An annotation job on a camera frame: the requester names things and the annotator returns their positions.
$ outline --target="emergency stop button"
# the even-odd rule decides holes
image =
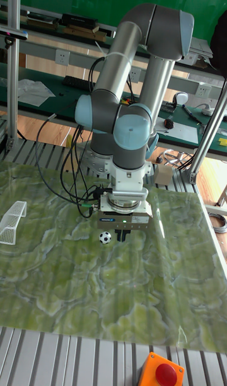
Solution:
[[[177,383],[176,371],[168,363],[159,365],[156,369],[155,376],[160,386],[175,386]]]

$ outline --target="workbench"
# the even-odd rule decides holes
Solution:
[[[5,64],[0,64],[0,77],[7,78],[7,65]],[[55,95],[55,97],[48,98],[39,107],[18,102],[19,114],[25,115],[27,117],[44,120],[46,117],[52,115],[53,113],[57,113],[58,110],[61,110],[62,108],[72,104],[74,101],[77,101],[82,94],[88,94],[88,92],[62,85],[63,78],[61,76],[51,75],[39,71],[32,71],[31,69],[26,69],[23,67],[19,68],[19,80],[21,79],[41,81]],[[76,104],[73,104],[70,108],[61,111],[59,114],[57,113],[57,118],[54,119],[54,122],[76,127],[77,124],[74,119],[75,105]],[[7,111],[7,89],[2,86],[0,86],[0,109]],[[209,118],[202,115],[198,108],[189,107],[189,109],[193,111],[194,115],[199,120],[201,120],[203,124],[208,123]],[[168,118],[170,114],[160,111],[159,116],[162,118]],[[183,110],[182,107],[177,107],[176,111],[173,113],[173,121],[185,124],[186,126],[195,127],[198,132],[198,139],[200,143],[202,138],[202,135],[199,133],[200,126],[197,125],[196,121],[190,118],[190,116]],[[222,122],[220,127],[227,129],[227,123]],[[164,148],[172,148],[177,151],[193,153],[199,145],[171,136],[167,137],[162,135],[162,133],[159,133],[159,135],[160,138],[158,145]],[[219,145],[218,139],[220,137],[220,134],[216,134],[207,156],[214,159],[227,160],[227,147]]]

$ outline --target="plastic sheet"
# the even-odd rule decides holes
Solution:
[[[61,191],[57,172],[45,178]],[[0,325],[227,351],[226,278],[199,198],[148,189],[150,229],[102,245],[96,214],[84,220],[36,168],[0,163],[0,211],[28,204],[17,244],[0,247]]]

